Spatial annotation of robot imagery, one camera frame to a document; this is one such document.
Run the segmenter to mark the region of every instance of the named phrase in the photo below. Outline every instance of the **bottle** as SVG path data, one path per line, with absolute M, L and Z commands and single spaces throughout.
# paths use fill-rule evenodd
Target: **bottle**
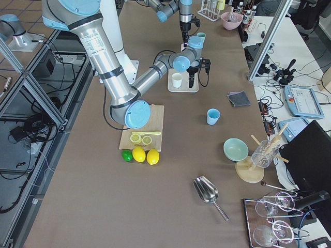
M 247 24 L 249 21 L 249 18 L 250 18 L 250 10 L 247 10 L 246 13 L 244 14 L 242 23 Z
M 224 10 L 225 8 L 225 0 L 218 0 L 217 10 Z
M 237 6 L 236 12 L 238 14 L 242 14 L 244 9 L 244 2 L 240 2 L 239 5 Z
M 257 13 L 257 6 L 254 5 L 253 8 L 252 8 L 252 12 L 251 12 L 251 18 L 254 18 L 256 13 Z

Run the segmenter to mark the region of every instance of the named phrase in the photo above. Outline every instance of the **monitor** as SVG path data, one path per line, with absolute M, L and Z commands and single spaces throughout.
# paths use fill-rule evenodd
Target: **monitor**
M 331 137 L 313 120 L 284 148 L 280 149 L 299 195 L 327 191 L 331 194 Z M 331 200 L 311 205 L 325 230 L 331 235 Z

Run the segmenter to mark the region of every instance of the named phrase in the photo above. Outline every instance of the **pink bowl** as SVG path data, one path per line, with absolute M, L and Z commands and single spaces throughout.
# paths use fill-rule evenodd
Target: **pink bowl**
M 223 27 L 227 30 L 233 30 L 235 28 L 237 28 L 242 20 L 243 20 L 243 15 L 238 14 L 238 13 L 232 13 L 232 17 L 231 17 L 231 22 L 228 22 L 229 19 L 229 12 L 225 12 L 221 15 L 221 19 L 223 22 Z

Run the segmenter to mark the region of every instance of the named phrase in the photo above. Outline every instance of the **test tube rack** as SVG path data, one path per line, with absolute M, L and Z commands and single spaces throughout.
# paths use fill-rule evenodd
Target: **test tube rack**
M 217 0 L 202 0 L 201 9 L 198 11 L 198 14 L 212 22 L 217 21 L 221 18 L 221 11 L 217 9 L 217 4 Z

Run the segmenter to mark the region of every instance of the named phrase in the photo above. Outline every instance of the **bowl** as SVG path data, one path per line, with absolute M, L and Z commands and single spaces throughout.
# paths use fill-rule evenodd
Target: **bowl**
M 233 30 L 237 28 L 243 21 L 243 15 L 238 13 L 232 13 L 231 22 L 228 22 L 229 12 L 225 12 L 221 15 L 223 27 L 227 30 Z
M 223 146 L 224 154 L 232 161 L 241 161 L 248 156 L 248 147 L 245 142 L 238 138 L 230 138 Z

